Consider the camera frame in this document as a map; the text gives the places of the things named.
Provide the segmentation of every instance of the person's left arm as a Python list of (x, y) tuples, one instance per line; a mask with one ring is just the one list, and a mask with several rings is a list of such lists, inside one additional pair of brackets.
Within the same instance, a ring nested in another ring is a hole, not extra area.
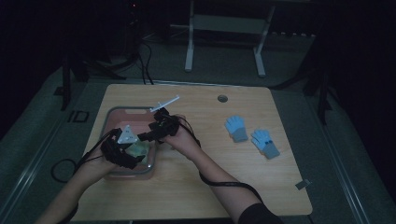
[[(97, 148), (88, 160), (101, 155), (102, 151)], [(104, 157), (83, 163), (35, 223), (62, 221), (76, 207), (84, 191), (117, 166)]]

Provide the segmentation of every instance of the blue glove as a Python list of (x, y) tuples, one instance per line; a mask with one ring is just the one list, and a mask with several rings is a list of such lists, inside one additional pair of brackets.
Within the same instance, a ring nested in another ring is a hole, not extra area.
[(245, 128), (244, 120), (239, 116), (232, 116), (227, 118), (225, 127), (230, 133), (235, 143), (244, 142), (248, 140), (247, 130)]
[(251, 142), (268, 160), (280, 155), (268, 131), (255, 130), (251, 136), (253, 137)]

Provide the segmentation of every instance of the dark background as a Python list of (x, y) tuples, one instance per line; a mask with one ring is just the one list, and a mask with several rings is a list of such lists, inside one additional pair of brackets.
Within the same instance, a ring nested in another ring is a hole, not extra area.
[[(241, 4), (238, 1), (215, 2), (197, 6), (197, 10), (233, 16), (265, 14), (255, 7), (258, 4), (255, 1), (244, 1), (244, 10), (238, 7)], [(323, 60), (327, 62), (340, 104), (395, 200), (395, 3), (313, 1), (277, 5), (270, 30), (317, 36), (305, 62), (313, 67)], [(170, 23), (187, 24), (188, 8), (189, 1), (182, 0), (1, 1), (1, 137), (45, 79), (61, 66), (66, 53), (78, 51), (108, 61), (110, 50), (117, 48), (109, 43), (120, 42), (113, 34), (129, 22), (136, 18), (147, 22), (166, 39)], [(87, 79), (83, 68), (77, 79)]]

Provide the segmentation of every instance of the wooden table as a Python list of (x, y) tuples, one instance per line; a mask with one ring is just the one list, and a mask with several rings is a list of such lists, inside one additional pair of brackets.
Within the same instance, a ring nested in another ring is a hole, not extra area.
[[(226, 95), (228, 102), (218, 101)], [(204, 151), (241, 182), (249, 183), (268, 208), (279, 216), (309, 215), (312, 205), (302, 181), (288, 138), (266, 88), (171, 85), (110, 85), (88, 140), (86, 151), (99, 140), (107, 112), (115, 106), (155, 106), (176, 95), (166, 107), (183, 114)], [(270, 132), (280, 156), (267, 160), (250, 142), (234, 143), (225, 120), (239, 115), (247, 133)], [(168, 145), (157, 152), (154, 176), (149, 180), (105, 180), (91, 186), (79, 201), (77, 220), (139, 220), (227, 217), (227, 213), (198, 176), (198, 171)]]

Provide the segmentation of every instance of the person's left hand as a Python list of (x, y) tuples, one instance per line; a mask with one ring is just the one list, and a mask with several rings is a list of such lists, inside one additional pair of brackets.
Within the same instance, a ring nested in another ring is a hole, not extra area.
[(87, 188), (90, 185), (99, 181), (103, 176), (108, 174), (116, 167), (118, 167), (118, 165), (107, 161), (102, 153), (102, 150), (100, 149), (100, 147), (98, 147), (91, 153), (90, 157), (86, 160), (86, 162), (84, 162), (79, 167), (77, 172), (73, 175), (73, 178), (78, 179), (78, 183), (82, 184), (83, 187)]

